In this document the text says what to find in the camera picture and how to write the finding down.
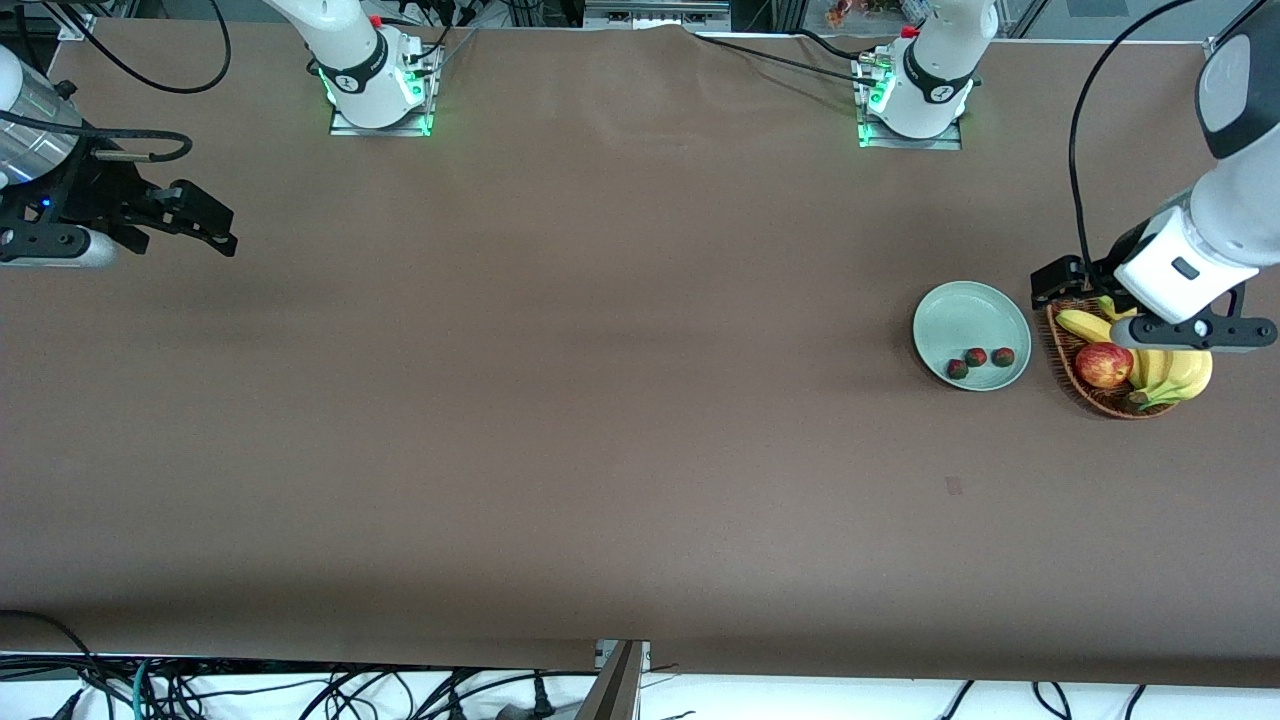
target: metal mounting plate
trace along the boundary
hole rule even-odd
[[[882,79],[886,69],[882,64],[877,64],[877,58],[882,58],[888,53],[888,46],[881,46],[874,50],[874,53],[868,53],[867,59],[851,60],[850,65],[854,70],[854,77],[870,77],[874,79]],[[947,129],[942,131],[942,135],[936,137],[929,137],[924,140],[918,140],[914,137],[904,137],[897,135],[879,115],[872,113],[868,109],[870,104],[870,96],[877,92],[876,88],[867,87],[865,85],[854,83],[854,105],[858,108],[858,145],[860,147],[897,147],[902,150],[960,150],[960,122],[951,120]]]
[[[329,135],[356,137],[429,137],[435,126],[435,99],[440,94],[440,65],[444,60],[444,47],[436,47],[422,58],[412,70],[425,73],[413,81],[411,87],[420,87],[422,104],[410,110],[398,122],[381,128],[362,128],[351,124],[337,108],[329,119]]]

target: green cable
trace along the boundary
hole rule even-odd
[[[147,675],[147,662],[150,660],[143,660],[138,665],[138,671],[133,674],[133,720],[142,719],[142,680]]]

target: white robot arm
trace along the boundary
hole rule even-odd
[[[964,113],[973,73],[1000,28],[996,0],[931,0],[933,17],[916,37],[890,45],[892,82],[869,105],[893,132],[941,135]]]
[[[1196,105],[1217,167],[1123,236],[1092,277],[1078,256],[1032,275],[1033,305],[1111,295],[1138,316],[1116,323],[1130,347],[1245,351],[1276,327],[1242,318],[1244,282],[1280,263],[1280,4],[1257,9],[1204,64]],[[1210,304],[1230,295],[1217,315]]]
[[[264,0],[302,35],[329,90],[353,126],[383,128],[426,99],[422,41],[375,26],[360,0]]]

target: white floor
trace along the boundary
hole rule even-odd
[[[480,675],[474,687],[512,673]],[[419,701],[445,678],[445,673],[403,675]],[[325,675],[220,676],[197,680],[201,692],[250,689],[317,680],[300,688],[252,696],[223,696],[205,702],[209,720],[293,720],[323,687]],[[360,680],[351,687],[360,684]],[[580,702],[591,678],[550,678],[547,689],[558,708]],[[646,675],[641,692],[640,720],[668,720],[694,711],[690,720],[937,720],[960,682],[863,680],[822,678],[753,678],[741,675]],[[0,720],[32,720],[51,716],[79,687],[76,680],[0,683]],[[1042,685],[1051,702],[1056,696]],[[1074,720],[1121,720],[1133,685],[1066,684]],[[398,720],[408,711],[408,697],[394,680],[371,687],[365,697],[379,708],[383,720]],[[488,720],[507,703],[532,705],[530,683],[513,683],[477,694],[465,703],[470,720]],[[122,720],[132,711],[116,703]],[[105,720],[101,693],[86,692],[76,720]],[[366,720],[371,714],[365,711]],[[1133,720],[1272,720],[1280,717],[1280,691],[1230,688],[1152,687],[1139,701]],[[323,711],[311,715],[324,720]],[[1036,702],[1029,683],[979,682],[969,692],[956,720],[1053,720]]]

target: table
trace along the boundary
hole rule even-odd
[[[220,47],[100,37],[179,83]],[[92,122],[189,133],[145,173],[242,240],[0,278],[0,603],[131,652],[582,666],[645,637],[684,671],[1276,684],[1280,355],[1117,423],[1042,348],[982,395],[913,354],[931,287],[1025,304],[1073,250],[1098,46],[996,44],[965,149],[908,152],[858,147],[840,81],[671,27],[481,32],[421,140],[330,138],[293,31],[233,41],[193,97],[58,59]],[[1201,63],[1138,45],[1100,81],[1098,251],[1210,167]]]

